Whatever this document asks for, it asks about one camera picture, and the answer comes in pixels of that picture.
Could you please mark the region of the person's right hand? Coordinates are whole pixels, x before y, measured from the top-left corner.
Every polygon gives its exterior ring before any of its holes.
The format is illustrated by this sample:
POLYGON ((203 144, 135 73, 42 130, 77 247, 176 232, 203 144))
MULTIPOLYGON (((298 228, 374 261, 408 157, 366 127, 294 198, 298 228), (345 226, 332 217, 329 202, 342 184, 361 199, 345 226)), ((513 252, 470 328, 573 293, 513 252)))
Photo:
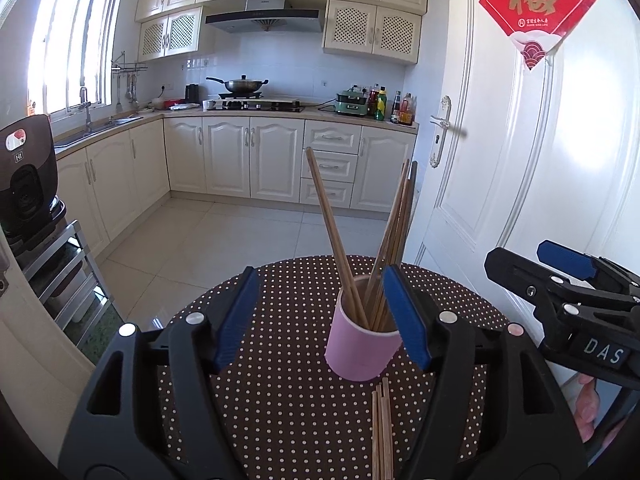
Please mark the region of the person's right hand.
POLYGON ((596 380, 593 377, 579 374, 577 380, 582 388, 576 399, 574 421, 580 437, 587 442, 596 429, 594 422, 599 411, 600 398, 596 391, 596 380))

